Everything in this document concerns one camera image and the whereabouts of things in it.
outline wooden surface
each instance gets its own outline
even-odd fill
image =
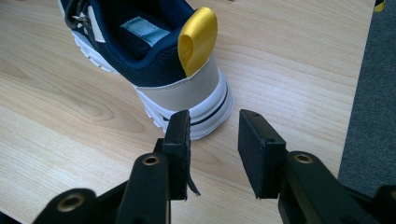
[[[261,113],[288,150],[337,175],[374,0],[189,1],[219,17],[215,55],[233,113],[192,143],[202,197],[172,203],[173,223],[280,223],[256,201],[237,153],[238,111]],[[121,76],[84,58],[56,1],[0,2],[0,211],[32,222],[71,188],[125,181],[163,137]]]

